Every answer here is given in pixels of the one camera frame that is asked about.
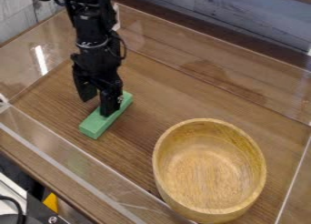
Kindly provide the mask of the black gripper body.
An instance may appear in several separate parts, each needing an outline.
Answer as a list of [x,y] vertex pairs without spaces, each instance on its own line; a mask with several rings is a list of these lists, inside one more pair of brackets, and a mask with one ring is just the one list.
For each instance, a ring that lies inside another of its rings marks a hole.
[[71,55],[77,69],[89,76],[91,83],[99,90],[123,87],[117,74],[121,65],[120,46],[107,46],[96,49],[81,50]]

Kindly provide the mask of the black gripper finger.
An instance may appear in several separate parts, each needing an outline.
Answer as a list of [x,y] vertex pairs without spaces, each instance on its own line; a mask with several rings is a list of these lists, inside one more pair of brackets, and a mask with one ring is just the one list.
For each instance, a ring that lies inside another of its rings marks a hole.
[[121,89],[104,89],[100,92],[100,102],[100,113],[104,117],[109,117],[120,109],[123,102]]
[[97,88],[91,83],[89,76],[87,76],[77,69],[73,70],[73,81],[77,95],[84,102],[88,102],[97,95]]

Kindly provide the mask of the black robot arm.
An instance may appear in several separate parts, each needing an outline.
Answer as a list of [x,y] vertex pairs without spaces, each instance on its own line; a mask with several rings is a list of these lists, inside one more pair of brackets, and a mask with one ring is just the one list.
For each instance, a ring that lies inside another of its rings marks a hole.
[[127,57],[124,40],[113,30],[116,12],[111,0],[64,0],[64,3],[79,49],[71,55],[76,91],[84,102],[100,96],[100,114],[109,117],[121,105],[117,68]]

